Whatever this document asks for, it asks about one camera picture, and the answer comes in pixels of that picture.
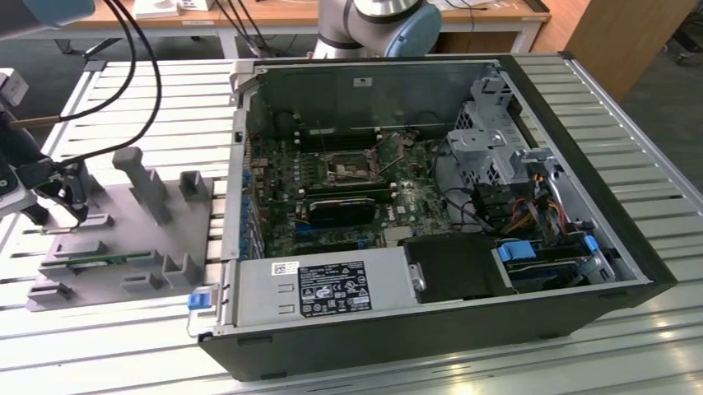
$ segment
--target white slatted table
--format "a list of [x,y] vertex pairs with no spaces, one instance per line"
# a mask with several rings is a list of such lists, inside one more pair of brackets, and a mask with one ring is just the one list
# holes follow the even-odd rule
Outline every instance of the white slatted table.
[[[8,393],[700,393],[700,195],[669,171],[597,86],[579,77],[577,65],[553,56],[524,56],[519,62],[681,281],[677,287],[635,309],[608,314],[571,337],[316,377],[237,383],[188,337],[183,296],[37,314],[24,310],[50,240],[18,218],[2,221],[13,229],[0,238],[0,384]],[[231,62],[161,62],[161,67],[165,110],[138,146],[161,178],[199,169],[217,180],[208,246],[208,280],[215,281],[233,110]],[[110,63],[104,72],[85,73],[65,112],[104,99],[126,69],[126,63]],[[106,112],[54,128],[45,146],[54,158],[136,133],[154,92],[146,63],[138,73],[124,99]],[[536,130],[535,137],[543,141]],[[109,158],[90,160],[89,167],[104,184],[125,181],[109,169]]]

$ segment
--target sticker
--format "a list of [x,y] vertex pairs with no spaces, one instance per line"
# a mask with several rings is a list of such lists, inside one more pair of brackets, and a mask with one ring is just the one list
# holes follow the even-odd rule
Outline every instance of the sticker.
[[305,318],[371,310],[363,261],[297,267],[297,284]]
[[184,26],[213,25],[213,21],[184,21]]
[[271,264],[271,275],[281,276],[283,274],[296,274],[300,263],[295,262],[275,262]]
[[353,79],[353,87],[355,88],[364,88],[367,86],[373,85],[373,78],[365,77],[365,78],[355,78]]

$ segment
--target wooden table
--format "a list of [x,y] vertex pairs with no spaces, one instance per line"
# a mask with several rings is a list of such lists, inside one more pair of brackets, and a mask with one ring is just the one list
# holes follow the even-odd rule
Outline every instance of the wooden table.
[[[133,0],[121,1],[125,7],[132,9]],[[220,1],[232,14],[227,1]],[[244,2],[264,34],[317,33],[317,0],[263,0],[261,2],[244,0]],[[471,23],[469,11],[451,10],[443,12],[443,31],[516,32],[512,52],[529,52],[539,27],[549,20],[549,13],[532,11],[523,0],[501,0],[501,3],[507,4],[507,7],[491,8],[488,11],[473,11],[473,24]],[[181,11],[180,16],[144,19],[138,23],[149,37],[216,36],[220,38],[224,57],[239,58],[235,44],[237,32],[216,5],[208,12]],[[57,44],[65,44],[65,41],[70,39],[118,37],[122,37],[120,25],[102,1],[96,0],[93,16],[74,22],[61,30],[46,30],[22,38],[52,39],[57,40]]]

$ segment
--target gray plastic block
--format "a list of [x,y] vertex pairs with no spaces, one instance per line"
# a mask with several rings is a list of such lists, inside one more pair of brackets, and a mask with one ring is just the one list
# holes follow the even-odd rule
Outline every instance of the gray plastic block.
[[76,258],[101,254],[106,249],[102,241],[84,241],[58,244],[52,254],[57,258]]
[[179,187],[185,202],[208,198],[208,187],[199,171],[184,171],[180,174]]
[[157,224],[170,222],[170,213],[165,206],[165,186],[154,170],[146,170],[141,165],[141,149],[136,146],[121,148],[112,157],[112,165],[124,171],[132,182],[132,194],[140,204],[152,214]]
[[180,264],[176,264],[170,257],[164,257],[161,274],[172,286],[193,286],[203,278],[203,271],[193,263],[188,253],[185,253]]
[[120,286],[126,292],[157,290],[161,287],[158,279],[149,272],[126,274],[120,281]]
[[160,266],[164,262],[164,257],[158,251],[153,250],[148,257],[128,258],[128,265],[134,269],[144,269]]
[[68,262],[68,259],[45,261],[40,265],[38,272],[46,276],[46,278],[76,276],[76,269],[68,264]]
[[[78,227],[73,233],[57,234],[40,267],[41,275],[36,280],[37,286],[48,280],[60,281],[70,288],[72,297],[68,300],[61,299],[41,304],[28,300],[26,308],[32,311],[66,309],[191,293],[201,285],[205,272],[211,198],[215,186],[212,179],[203,179],[203,182],[207,197],[191,201],[184,199],[180,180],[164,182],[166,191],[164,196],[168,198],[162,204],[172,215],[170,221],[164,225],[154,222],[149,211],[133,199],[132,185],[105,185],[102,191],[94,191],[88,201],[90,220],[105,220],[112,224],[101,226],[93,223],[85,229]],[[70,259],[53,254],[60,244],[89,246],[96,242],[101,242],[106,247],[97,254],[70,257]],[[187,262],[184,273],[179,273],[184,269],[181,257],[185,254],[189,255],[192,262]],[[173,258],[177,269],[170,269],[172,284],[180,286],[172,286],[162,273],[165,256]],[[146,281],[149,285],[141,287],[145,290],[126,290],[121,286],[121,280],[124,277],[132,277],[134,273],[150,273],[160,287],[153,288],[152,283]]]
[[70,299],[72,291],[60,282],[48,281],[41,285],[29,288],[26,297],[36,303],[41,304],[45,302],[65,302]]
[[77,231],[82,232],[86,230],[109,228],[113,224],[114,220],[112,219],[112,216],[109,216],[109,214],[89,214],[85,222],[77,227]]

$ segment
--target white electronic device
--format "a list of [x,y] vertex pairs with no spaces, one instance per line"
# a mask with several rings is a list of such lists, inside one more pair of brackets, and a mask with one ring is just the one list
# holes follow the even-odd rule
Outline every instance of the white electronic device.
[[153,19],[177,16],[176,0],[136,0],[133,2],[133,16],[136,19]]
[[24,99],[29,85],[12,68],[0,68],[0,100],[16,107]]
[[177,6],[189,11],[209,11],[215,0],[177,0]]

